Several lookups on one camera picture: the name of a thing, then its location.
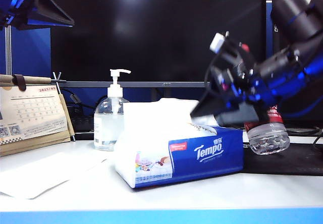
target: computer monitor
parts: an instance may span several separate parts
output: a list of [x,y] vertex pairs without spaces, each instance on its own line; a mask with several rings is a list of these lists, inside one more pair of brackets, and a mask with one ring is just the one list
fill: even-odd
[[202,82],[217,32],[265,59],[265,0],[55,0],[75,20],[52,28],[53,71],[69,81]]

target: hand sanitizer bottle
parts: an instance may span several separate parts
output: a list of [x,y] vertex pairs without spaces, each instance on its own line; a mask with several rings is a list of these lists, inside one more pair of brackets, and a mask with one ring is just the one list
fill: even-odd
[[110,69],[113,84],[107,89],[107,98],[102,101],[94,113],[94,147],[99,150],[113,151],[115,143],[124,129],[123,90],[118,84],[120,72],[130,74],[125,69]]

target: desk surface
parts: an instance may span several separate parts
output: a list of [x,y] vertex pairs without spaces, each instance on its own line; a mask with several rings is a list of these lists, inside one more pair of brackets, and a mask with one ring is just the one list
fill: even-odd
[[[62,143],[2,157],[1,170],[59,152],[97,151],[92,141]],[[231,174],[133,190],[107,160],[33,200],[0,194],[1,212],[89,210],[199,210],[323,207],[323,177]]]

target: tempo tissue box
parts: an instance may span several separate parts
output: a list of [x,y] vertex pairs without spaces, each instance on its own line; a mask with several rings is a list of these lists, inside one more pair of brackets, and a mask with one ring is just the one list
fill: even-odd
[[116,155],[116,171],[131,188],[218,176],[243,169],[242,131],[193,124],[128,131]]

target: pump nozzle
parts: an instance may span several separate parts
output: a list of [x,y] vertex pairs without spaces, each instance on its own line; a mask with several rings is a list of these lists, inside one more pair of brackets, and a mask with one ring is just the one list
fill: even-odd
[[113,78],[113,84],[110,85],[110,87],[107,89],[107,96],[108,97],[122,97],[123,92],[122,88],[118,84],[118,77],[120,76],[120,73],[127,73],[130,74],[130,70],[126,69],[110,69],[111,77]]

